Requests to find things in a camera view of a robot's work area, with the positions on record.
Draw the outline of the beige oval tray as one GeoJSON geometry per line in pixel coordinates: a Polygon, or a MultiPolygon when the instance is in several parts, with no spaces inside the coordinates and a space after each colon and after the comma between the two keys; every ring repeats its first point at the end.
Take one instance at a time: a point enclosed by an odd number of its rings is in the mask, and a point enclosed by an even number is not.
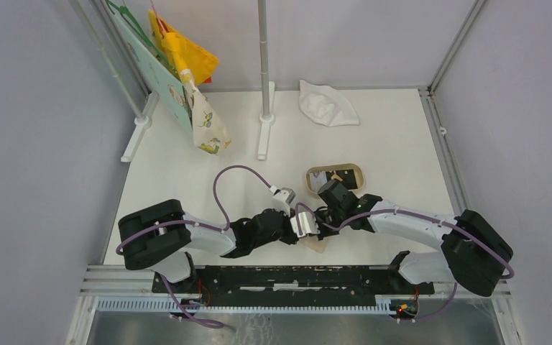
{"type": "Polygon", "coordinates": [[[356,178],[357,178],[357,182],[358,182],[358,185],[359,187],[355,190],[350,190],[352,192],[359,192],[361,191],[363,188],[364,188],[364,184],[365,184],[365,178],[364,178],[364,173],[362,171],[362,169],[360,168],[360,166],[356,165],[356,164],[353,164],[353,163],[344,163],[344,164],[337,164],[337,165],[324,165],[324,166],[318,166],[318,167],[311,167],[310,169],[307,170],[306,174],[305,174],[305,184],[306,184],[306,188],[308,190],[308,193],[313,197],[313,198],[318,198],[318,193],[315,193],[311,190],[311,187],[310,187],[310,181],[309,181],[309,174],[312,173],[312,172],[315,172],[315,171],[330,171],[330,170],[344,170],[344,169],[353,169],[355,174],[356,174],[356,178]]]}

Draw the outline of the beige card holder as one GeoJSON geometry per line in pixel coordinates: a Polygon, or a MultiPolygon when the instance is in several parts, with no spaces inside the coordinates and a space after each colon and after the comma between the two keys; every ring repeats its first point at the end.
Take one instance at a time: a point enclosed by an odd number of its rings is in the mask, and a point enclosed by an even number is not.
{"type": "Polygon", "coordinates": [[[300,239],[300,243],[319,254],[324,253],[328,246],[328,239],[319,239],[317,236],[306,236],[300,239]]]}

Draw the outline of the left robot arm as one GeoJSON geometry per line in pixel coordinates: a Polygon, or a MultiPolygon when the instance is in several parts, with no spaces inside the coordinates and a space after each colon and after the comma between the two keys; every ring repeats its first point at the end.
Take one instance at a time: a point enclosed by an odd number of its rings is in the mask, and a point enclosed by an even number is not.
{"type": "Polygon", "coordinates": [[[273,242],[298,242],[283,211],[268,208],[223,229],[184,212],[176,199],[124,216],[118,227],[121,242],[116,253],[124,258],[126,269],[151,270],[180,293],[190,292],[197,283],[189,249],[237,259],[273,242]]]}

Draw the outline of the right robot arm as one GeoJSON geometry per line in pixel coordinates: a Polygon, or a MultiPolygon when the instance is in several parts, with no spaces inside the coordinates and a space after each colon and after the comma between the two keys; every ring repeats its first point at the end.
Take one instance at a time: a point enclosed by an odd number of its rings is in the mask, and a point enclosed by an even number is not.
{"type": "Polygon", "coordinates": [[[475,295],[489,297],[500,280],[514,276],[511,246],[478,212],[459,215],[420,212],[378,195],[357,197],[338,180],[318,195],[325,206],[296,219],[299,235],[324,238],[349,227],[372,234],[398,236],[430,247],[431,252],[404,254],[386,274],[387,286],[405,293],[425,282],[452,282],[475,295]]]}

